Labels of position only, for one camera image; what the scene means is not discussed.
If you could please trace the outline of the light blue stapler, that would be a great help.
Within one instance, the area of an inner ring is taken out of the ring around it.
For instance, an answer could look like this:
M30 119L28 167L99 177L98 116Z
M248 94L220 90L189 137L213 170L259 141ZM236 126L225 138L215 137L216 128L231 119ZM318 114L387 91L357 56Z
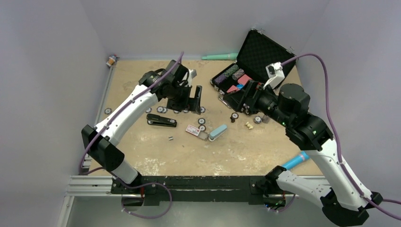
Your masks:
M209 133L209 141L213 142L227 130L227 125L222 124Z

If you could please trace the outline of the black stapler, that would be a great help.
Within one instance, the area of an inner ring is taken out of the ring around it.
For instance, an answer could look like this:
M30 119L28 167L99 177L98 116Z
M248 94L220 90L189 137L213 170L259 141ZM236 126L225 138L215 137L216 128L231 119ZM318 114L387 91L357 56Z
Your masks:
M177 126L177 121L175 119L166 118L156 114L147 114L146 116L148 125L153 126L163 126L163 127L173 127Z

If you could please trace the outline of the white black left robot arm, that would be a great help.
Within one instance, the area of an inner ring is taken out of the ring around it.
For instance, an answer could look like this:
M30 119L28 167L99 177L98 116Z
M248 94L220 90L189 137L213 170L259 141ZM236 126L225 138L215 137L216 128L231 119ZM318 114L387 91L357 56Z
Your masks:
M201 113L202 87L197 86L191 97L192 79L196 70L190 70L179 61L172 60L165 69L146 72L131 94L108 117L95 126L86 125L82 131L85 151L104 170L123 181L128 193L141 187L141 174L126 160L117 145L128 129L147 109L167 99L166 107Z

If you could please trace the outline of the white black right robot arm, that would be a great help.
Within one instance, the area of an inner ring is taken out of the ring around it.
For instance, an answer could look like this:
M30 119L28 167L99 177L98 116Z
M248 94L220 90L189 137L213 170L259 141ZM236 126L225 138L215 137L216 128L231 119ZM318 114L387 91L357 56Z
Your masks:
M263 113L285 128L285 134L319 167L328 184L313 183L283 166L273 168L261 185L265 192L288 191L312 202L325 217L340 227L364 224L368 209L379 205L380 193L367 189L337 154L334 135L325 121L311 114L310 96L294 83L284 84L278 94L253 80L223 96L233 110L248 115Z

